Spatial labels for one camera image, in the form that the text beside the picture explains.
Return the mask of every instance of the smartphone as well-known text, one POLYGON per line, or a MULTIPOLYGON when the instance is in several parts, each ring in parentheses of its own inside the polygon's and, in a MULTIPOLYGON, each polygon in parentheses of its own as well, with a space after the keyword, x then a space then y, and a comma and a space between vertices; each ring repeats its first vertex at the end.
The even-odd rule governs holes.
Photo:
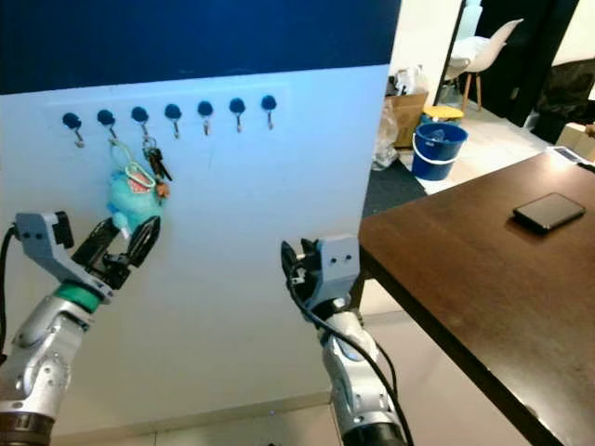
POLYGON ((559 193, 550 193, 513 209, 519 223, 536 232, 545 233, 583 216, 587 209, 559 193))

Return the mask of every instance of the tiled floor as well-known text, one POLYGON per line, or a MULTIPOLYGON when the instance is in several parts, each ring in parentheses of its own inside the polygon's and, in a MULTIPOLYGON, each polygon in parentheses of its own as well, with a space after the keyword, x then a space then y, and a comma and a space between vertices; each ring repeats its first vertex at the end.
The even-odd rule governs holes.
MULTIPOLYGON (((462 126, 469 140, 449 178, 420 181, 435 193, 517 163, 546 143, 470 104, 462 126)), ((411 166, 411 156, 402 161, 411 166)), ((442 353, 376 282, 367 281, 362 313, 368 330, 389 352, 399 374, 403 408, 417 446, 527 446, 504 415, 442 353)), ((339 445, 328 406, 201 426, 91 446, 339 445)))

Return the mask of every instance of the yellow stool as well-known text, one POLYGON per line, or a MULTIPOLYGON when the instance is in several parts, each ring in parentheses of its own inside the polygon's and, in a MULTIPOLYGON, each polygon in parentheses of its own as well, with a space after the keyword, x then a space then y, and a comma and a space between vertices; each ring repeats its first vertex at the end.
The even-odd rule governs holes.
POLYGON ((465 113, 454 107, 446 105, 432 105, 424 107, 424 113, 428 116, 429 121, 433 122, 448 122, 460 121, 465 116, 465 113))

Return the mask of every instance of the dark brown table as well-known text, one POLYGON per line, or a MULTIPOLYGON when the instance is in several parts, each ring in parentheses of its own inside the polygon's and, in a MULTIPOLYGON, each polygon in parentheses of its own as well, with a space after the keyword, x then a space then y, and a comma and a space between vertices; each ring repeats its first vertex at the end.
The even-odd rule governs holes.
POLYGON ((366 218, 360 244, 363 277, 529 441, 595 445, 595 174, 541 154, 366 218), (509 220, 553 191, 587 214, 546 236, 509 220))

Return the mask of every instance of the bucket handle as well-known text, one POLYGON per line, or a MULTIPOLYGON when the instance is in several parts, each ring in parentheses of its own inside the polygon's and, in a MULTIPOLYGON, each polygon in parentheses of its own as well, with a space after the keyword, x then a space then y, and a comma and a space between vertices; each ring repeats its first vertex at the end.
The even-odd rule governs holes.
POLYGON ((416 144, 416 134, 413 134, 413 150, 414 152, 417 154, 417 156, 419 158, 421 158, 423 161, 425 161, 426 163, 430 163, 430 164, 436 164, 436 165, 446 165, 446 164, 450 164, 450 163, 454 163, 458 157, 460 156, 460 152, 456 155, 455 158, 451 159, 451 160, 431 160, 430 158, 428 158, 427 156, 424 156, 421 151, 419 151, 419 149, 417 148, 417 144, 416 144))

